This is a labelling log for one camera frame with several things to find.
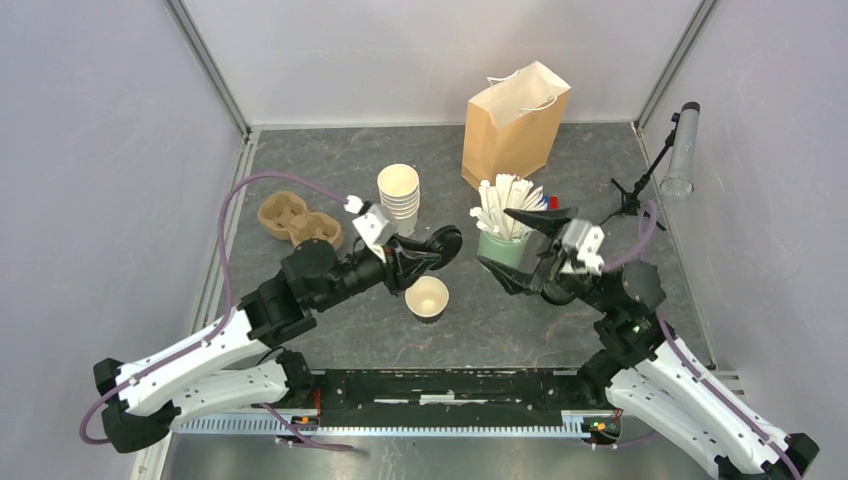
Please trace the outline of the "single white paper cup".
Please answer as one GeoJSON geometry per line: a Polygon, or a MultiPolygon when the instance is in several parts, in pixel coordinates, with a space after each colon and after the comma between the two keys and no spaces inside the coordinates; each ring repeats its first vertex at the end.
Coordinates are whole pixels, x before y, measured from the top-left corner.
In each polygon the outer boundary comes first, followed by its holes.
{"type": "Polygon", "coordinates": [[[422,324],[434,324],[450,300],[447,286],[433,276],[422,276],[404,293],[407,308],[422,324]]]}

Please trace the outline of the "stack of white paper cups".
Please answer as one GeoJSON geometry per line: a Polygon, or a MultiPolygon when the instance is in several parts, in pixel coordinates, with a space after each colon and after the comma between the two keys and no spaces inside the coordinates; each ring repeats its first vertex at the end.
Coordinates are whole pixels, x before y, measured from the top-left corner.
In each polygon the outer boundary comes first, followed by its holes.
{"type": "Polygon", "coordinates": [[[377,176],[381,204],[396,220],[398,233],[411,237],[417,225],[420,206],[420,179],[406,164],[392,164],[377,176]]]}

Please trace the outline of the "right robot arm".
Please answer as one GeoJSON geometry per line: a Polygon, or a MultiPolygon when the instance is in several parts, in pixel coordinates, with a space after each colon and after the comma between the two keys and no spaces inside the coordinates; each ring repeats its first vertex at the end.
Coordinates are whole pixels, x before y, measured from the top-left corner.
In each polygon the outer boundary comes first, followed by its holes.
{"type": "Polygon", "coordinates": [[[572,209],[509,209],[508,215],[542,233],[546,243],[530,273],[483,259],[504,289],[553,305],[581,301],[601,314],[594,328],[602,347],[578,372],[585,405],[608,405],[638,418],[714,479],[800,479],[807,473],[818,444],[757,414],[659,316],[666,294],[656,266],[641,257],[656,228],[654,203],[640,208],[636,243],[614,261],[600,256],[603,229],[572,209]]]}

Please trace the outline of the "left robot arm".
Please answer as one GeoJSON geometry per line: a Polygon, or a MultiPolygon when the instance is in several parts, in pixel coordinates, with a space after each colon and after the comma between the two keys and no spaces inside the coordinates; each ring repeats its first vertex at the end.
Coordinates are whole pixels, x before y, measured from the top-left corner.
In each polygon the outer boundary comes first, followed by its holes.
{"type": "Polygon", "coordinates": [[[454,225],[423,242],[393,235],[380,255],[362,248],[338,257],[326,240],[300,243],[273,278],[203,330],[145,359],[94,365],[104,443],[131,453],[199,416],[261,404],[306,405],[315,377],[304,356],[284,343],[315,328],[315,313],[374,286],[399,295],[425,272],[450,263],[462,244],[454,225]]]}

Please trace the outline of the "brown paper takeout bag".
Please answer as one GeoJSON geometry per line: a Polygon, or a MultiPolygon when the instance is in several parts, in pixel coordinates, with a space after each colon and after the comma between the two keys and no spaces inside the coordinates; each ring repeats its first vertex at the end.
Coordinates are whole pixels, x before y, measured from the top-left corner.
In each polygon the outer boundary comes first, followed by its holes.
{"type": "Polygon", "coordinates": [[[526,178],[545,167],[571,94],[539,61],[487,82],[467,104],[461,176],[473,188],[498,174],[526,178]]]}

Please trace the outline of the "green straw holder cup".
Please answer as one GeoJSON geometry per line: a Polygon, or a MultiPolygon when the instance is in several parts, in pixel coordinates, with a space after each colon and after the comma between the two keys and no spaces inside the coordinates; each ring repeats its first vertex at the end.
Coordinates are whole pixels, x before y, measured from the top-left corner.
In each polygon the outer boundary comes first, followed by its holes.
{"type": "Polygon", "coordinates": [[[481,231],[477,255],[512,268],[518,268],[529,239],[529,233],[518,239],[504,240],[489,232],[481,231]]]}

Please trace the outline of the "red and blue small box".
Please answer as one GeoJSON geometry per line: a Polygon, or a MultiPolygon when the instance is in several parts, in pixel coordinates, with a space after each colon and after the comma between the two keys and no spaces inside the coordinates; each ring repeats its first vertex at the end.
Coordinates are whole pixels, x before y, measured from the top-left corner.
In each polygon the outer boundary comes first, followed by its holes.
{"type": "Polygon", "coordinates": [[[556,196],[545,195],[543,200],[547,210],[557,210],[559,208],[559,200],[556,196]]]}

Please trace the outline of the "bundle of wrapped paper straws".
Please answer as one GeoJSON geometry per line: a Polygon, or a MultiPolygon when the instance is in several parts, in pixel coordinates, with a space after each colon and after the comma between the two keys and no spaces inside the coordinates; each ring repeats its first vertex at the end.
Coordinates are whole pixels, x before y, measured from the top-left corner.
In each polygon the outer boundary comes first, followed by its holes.
{"type": "Polygon", "coordinates": [[[530,228],[506,214],[507,209],[542,211],[548,202],[541,185],[513,174],[497,174],[494,181],[481,180],[478,186],[480,205],[469,215],[484,233],[507,242],[518,243],[530,228]]]}

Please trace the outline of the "pulp cup carrier tray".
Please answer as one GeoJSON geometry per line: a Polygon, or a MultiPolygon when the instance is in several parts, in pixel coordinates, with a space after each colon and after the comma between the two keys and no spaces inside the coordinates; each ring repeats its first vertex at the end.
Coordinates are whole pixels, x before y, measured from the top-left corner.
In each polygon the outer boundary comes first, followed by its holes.
{"type": "Polygon", "coordinates": [[[344,231],[338,221],[322,212],[304,212],[292,218],[287,226],[290,241],[298,246],[306,240],[325,240],[334,250],[344,241],[344,231]]]}

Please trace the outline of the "stack of pulp cup carriers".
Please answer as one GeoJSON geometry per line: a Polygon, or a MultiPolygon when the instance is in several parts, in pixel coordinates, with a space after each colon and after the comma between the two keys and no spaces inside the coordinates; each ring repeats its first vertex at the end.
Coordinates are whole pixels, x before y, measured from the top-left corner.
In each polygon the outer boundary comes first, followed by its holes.
{"type": "Polygon", "coordinates": [[[272,237],[299,242],[308,233],[309,213],[307,203],[300,196],[280,191],[260,205],[257,219],[272,237]]]}

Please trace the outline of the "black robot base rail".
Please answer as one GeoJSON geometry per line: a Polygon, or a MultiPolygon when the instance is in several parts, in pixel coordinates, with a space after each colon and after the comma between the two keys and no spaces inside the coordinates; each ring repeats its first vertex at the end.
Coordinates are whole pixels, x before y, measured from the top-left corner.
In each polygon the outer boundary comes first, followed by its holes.
{"type": "Polygon", "coordinates": [[[618,419],[600,386],[574,369],[327,369],[272,402],[313,409],[321,427],[554,427],[562,414],[618,419]]]}

